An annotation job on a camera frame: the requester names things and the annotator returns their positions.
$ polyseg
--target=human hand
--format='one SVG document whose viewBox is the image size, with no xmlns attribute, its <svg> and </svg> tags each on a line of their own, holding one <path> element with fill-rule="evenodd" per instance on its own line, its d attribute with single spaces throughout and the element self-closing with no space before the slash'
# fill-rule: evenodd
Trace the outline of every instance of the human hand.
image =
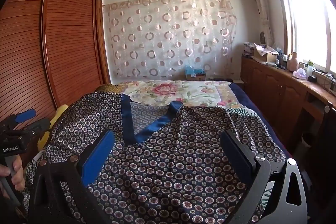
<svg viewBox="0 0 336 224">
<path fill-rule="evenodd" d="M 12 177 L 12 183 L 15 186 L 17 191 L 21 191 L 25 188 L 25 180 L 23 178 L 23 168 L 22 168 L 22 160 L 19 155 L 16 155 L 15 161 L 13 161 L 13 168 L 16 174 Z M 0 165 L 0 176 L 6 177 L 10 175 L 11 171 L 8 167 Z M 5 194 L 2 185 L 0 184 L 0 188 L 2 193 Z"/>
</svg>

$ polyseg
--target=dark patterned cloth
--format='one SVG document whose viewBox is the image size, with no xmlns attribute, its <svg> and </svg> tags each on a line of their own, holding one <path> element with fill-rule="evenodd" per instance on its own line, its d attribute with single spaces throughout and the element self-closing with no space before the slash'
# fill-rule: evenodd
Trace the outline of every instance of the dark patterned cloth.
<svg viewBox="0 0 336 224">
<path fill-rule="evenodd" d="M 28 168 L 27 213 L 38 162 L 60 162 L 80 154 L 105 128 L 115 132 L 115 146 L 88 189 L 111 223 L 223 223 L 246 191 L 221 149 L 219 137 L 226 129 L 234 129 L 254 153 L 268 160 L 285 160 L 259 117 L 219 107 L 181 106 L 171 122 L 144 143 L 125 146 L 121 96 L 86 95 L 57 121 L 46 150 Z M 131 103 L 134 132 L 140 134 L 167 108 Z M 66 183 L 62 187 L 73 216 L 83 222 Z M 251 222 L 262 211 L 262 205 L 256 208 Z"/>
</svg>

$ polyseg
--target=wardrobe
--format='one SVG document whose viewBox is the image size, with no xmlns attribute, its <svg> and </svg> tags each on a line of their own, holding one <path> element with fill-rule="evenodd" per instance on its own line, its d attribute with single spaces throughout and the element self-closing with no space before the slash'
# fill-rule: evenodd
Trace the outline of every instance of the wardrobe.
<svg viewBox="0 0 336 224">
<path fill-rule="evenodd" d="M 30 108 L 35 120 L 51 118 L 59 106 L 109 81 L 97 3 L 6 1 L 0 10 L 0 121 Z"/>
</svg>

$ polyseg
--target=floral bedsheet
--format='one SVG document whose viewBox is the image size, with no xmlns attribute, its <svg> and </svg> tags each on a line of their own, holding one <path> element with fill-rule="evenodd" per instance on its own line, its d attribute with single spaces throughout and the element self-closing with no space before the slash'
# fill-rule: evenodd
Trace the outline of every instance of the floral bedsheet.
<svg viewBox="0 0 336 224">
<path fill-rule="evenodd" d="M 137 103 L 153 106 L 181 101 L 187 106 L 241 108 L 230 82 L 214 81 L 134 81 L 118 85 L 121 92 Z"/>
</svg>

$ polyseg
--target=grey handle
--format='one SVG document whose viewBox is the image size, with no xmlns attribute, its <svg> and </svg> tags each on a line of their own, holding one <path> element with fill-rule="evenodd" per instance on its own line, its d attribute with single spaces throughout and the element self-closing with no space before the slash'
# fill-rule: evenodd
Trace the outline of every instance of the grey handle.
<svg viewBox="0 0 336 224">
<path fill-rule="evenodd" d="M 15 161 L 15 159 L 16 159 L 16 156 L 10 156 L 10 157 L 5 158 L 6 165 L 10 169 L 10 174 L 12 177 L 16 174 L 14 167 L 13 167 L 13 162 Z M 3 188 L 6 190 L 7 194 L 9 195 L 10 199 L 12 200 L 13 204 L 17 207 L 20 206 L 21 204 L 18 201 L 17 197 L 15 196 L 12 188 L 8 184 L 7 179 L 5 177 L 0 177 L 0 182 Z"/>
</svg>

